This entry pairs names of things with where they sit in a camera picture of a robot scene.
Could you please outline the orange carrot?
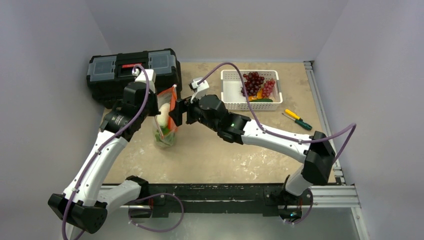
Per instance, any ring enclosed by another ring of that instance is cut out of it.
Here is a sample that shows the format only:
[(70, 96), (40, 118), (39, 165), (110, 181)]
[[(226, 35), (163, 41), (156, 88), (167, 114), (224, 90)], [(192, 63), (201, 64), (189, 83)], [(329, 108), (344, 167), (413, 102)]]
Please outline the orange carrot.
[(177, 97), (175, 95), (172, 95), (170, 99), (170, 107), (169, 107), (168, 121), (167, 121), (168, 123), (167, 127), (171, 132), (175, 132), (178, 129), (173, 119), (173, 116), (174, 116), (173, 114), (176, 107), (177, 107)]

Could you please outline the dark red grapes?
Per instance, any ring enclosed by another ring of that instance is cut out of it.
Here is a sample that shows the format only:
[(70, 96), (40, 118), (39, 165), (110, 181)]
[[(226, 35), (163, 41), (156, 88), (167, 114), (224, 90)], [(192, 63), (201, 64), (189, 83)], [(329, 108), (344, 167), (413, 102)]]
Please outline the dark red grapes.
[(245, 87), (247, 96), (256, 96), (259, 90), (262, 88), (262, 85), (265, 82), (265, 78), (260, 76), (257, 71), (244, 73), (242, 77), (244, 78), (243, 85)]

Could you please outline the white plastic basket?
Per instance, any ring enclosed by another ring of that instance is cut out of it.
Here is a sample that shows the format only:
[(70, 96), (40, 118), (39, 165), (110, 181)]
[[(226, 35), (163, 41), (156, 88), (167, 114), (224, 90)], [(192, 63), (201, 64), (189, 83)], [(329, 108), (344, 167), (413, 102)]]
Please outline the white plastic basket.
[[(260, 77), (264, 79), (275, 80), (275, 85), (270, 93), (272, 101), (255, 101), (250, 106), (253, 111), (276, 111), (283, 102), (281, 82), (278, 72), (275, 70), (258, 70)], [(234, 69), (224, 69), (220, 73), (221, 78), (221, 100), (230, 111), (249, 111), (246, 98), (242, 96), (242, 84), (240, 76)]]

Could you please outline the orange pepper piece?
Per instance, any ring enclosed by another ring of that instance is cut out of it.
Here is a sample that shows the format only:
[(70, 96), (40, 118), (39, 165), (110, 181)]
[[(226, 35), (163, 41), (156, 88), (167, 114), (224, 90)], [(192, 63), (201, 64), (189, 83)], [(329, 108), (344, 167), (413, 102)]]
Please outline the orange pepper piece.
[(249, 102), (256, 101), (256, 100), (261, 100), (261, 99), (264, 98), (264, 96), (263, 96), (263, 89), (262, 88), (257, 89), (255, 91), (248, 90), (247, 93), (248, 93), (248, 101)]

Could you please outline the white radish with leaves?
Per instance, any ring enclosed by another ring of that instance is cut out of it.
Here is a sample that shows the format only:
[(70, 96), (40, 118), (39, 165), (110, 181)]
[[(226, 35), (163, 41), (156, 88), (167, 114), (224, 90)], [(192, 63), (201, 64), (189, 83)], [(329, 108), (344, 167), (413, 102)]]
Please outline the white radish with leaves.
[(159, 108), (160, 114), (156, 116), (157, 123), (160, 127), (168, 126), (169, 112), (170, 112), (170, 103), (164, 103)]

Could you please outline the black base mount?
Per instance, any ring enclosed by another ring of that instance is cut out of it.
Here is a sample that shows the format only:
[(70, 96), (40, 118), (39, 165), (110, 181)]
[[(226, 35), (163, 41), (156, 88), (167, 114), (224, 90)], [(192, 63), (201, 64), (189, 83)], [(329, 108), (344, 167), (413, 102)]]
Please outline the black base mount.
[(132, 213), (136, 218), (167, 218), (171, 213), (185, 213), (259, 214), (298, 220), (307, 214), (302, 209), (312, 205), (311, 190), (293, 196), (282, 183), (150, 183), (140, 199), (124, 208), (147, 211)]

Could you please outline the green cabbage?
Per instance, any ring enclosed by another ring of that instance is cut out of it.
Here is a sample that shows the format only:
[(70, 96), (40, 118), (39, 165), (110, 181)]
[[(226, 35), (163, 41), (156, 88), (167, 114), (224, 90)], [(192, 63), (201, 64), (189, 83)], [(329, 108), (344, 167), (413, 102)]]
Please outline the green cabbage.
[(175, 144), (176, 141), (176, 134), (174, 132), (161, 136), (160, 133), (157, 131), (154, 134), (154, 137), (155, 143), (161, 148), (171, 147)]

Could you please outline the green cucumber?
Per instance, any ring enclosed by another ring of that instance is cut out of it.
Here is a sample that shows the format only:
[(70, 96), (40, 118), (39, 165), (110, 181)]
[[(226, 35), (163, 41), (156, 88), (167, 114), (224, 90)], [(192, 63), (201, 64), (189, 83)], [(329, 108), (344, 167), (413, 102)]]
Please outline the green cucumber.
[(255, 102), (255, 103), (273, 103), (274, 101), (270, 98), (257, 98), (255, 100), (252, 100), (252, 102)]

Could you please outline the black toolbox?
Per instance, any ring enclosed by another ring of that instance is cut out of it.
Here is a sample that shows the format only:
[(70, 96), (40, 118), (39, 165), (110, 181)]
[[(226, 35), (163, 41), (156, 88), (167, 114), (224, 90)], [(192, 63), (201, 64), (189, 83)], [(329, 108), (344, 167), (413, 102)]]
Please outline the black toolbox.
[(93, 56), (88, 64), (86, 83), (92, 98), (111, 109), (123, 98), (124, 88), (135, 80), (132, 69), (136, 64), (156, 73), (154, 86), (158, 93), (176, 85), (177, 96), (181, 96), (181, 64), (171, 48), (162, 50), (118, 53)]

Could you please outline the green handled screwdriver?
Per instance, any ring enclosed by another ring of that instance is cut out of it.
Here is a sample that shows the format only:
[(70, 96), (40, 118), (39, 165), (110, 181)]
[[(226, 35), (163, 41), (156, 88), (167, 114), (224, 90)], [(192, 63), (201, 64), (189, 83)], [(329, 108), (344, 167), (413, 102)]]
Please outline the green handled screwdriver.
[(306, 122), (303, 122), (302, 120), (296, 119), (294, 117), (289, 116), (286, 113), (282, 113), (284, 116), (286, 116), (287, 118), (293, 120), (297, 125), (299, 125), (301, 128), (307, 130), (307, 131), (311, 131), (313, 129), (313, 127), (311, 125), (309, 125)]

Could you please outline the clear zip top bag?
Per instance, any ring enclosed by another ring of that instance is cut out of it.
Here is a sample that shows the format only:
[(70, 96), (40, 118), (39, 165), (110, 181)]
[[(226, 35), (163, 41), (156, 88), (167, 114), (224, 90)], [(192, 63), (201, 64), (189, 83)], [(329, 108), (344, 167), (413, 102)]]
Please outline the clear zip top bag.
[(176, 106), (177, 85), (160, 92), (157, 95), (158, 109), (160, 114), (153, 119), (154, 140), (158, 147), (168, 148), (174, 145), (178, 127), (169, 116)]

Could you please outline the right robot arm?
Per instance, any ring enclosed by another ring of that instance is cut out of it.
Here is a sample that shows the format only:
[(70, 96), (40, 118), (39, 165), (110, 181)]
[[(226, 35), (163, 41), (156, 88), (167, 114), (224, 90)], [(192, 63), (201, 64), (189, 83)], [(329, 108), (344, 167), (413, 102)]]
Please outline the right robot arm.
[(199, 99), (178, 99), (169, 116), (180, 126), (183, 114), (186, 114), (186, 124), (200, 123), (228, 143), (266, 148), (301, 163), (280, 191), (282, 200), (288, 204), (298, 200), (310, 186), (325, 186), (329, 182), (336, 154), (329, 138), (320, 131), (312, 135), (298, 134), (261, 125), (248, 116), (230, 112), (212, 94)]

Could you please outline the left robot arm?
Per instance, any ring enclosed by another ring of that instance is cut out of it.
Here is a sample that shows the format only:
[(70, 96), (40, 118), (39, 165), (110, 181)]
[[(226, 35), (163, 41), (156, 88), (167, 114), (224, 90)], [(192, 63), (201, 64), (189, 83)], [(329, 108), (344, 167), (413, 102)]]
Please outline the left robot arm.
[(62, 220), (62, 238), (77, 240), (96, 233), (108, 214), (134, 201), (149, 199), (148, 182), (130, 176), (120, 185), (100, 192), (113, 163), (149, 116), (159, 114), (155, 85), (151, 80), (129, 83), (123, 99), (104, 116), (96, 142), (83, 166), (63, 193), (53, 193), (48, 205)]

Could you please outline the light red grapes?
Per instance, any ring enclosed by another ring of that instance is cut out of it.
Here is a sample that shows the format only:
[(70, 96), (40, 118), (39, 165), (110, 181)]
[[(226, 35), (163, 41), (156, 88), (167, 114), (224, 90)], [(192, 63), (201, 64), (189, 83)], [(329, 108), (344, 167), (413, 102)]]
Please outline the light red grapes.
[(269, 98), (272, 95), (275, 83), (276, 81), (273, 78), (271, 78), (263, 84), (263, 87), (262, 87), (263, 98)]

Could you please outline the yellow handled screwdriver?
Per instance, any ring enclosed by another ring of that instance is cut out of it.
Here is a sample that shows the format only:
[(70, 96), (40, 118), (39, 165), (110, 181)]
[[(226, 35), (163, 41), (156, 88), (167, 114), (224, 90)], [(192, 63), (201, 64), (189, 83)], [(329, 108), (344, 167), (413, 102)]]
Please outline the yellow handled screwdriver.
[(301, 121), (301, 122), (303, 121), (303, 119), (300, 116), (298, 116), (296, 113), (292, 112), (289, 109), (285, 109), (284, 113), (286, 115), (288, 115), (290, 118), (293, 118), (293, 119)]

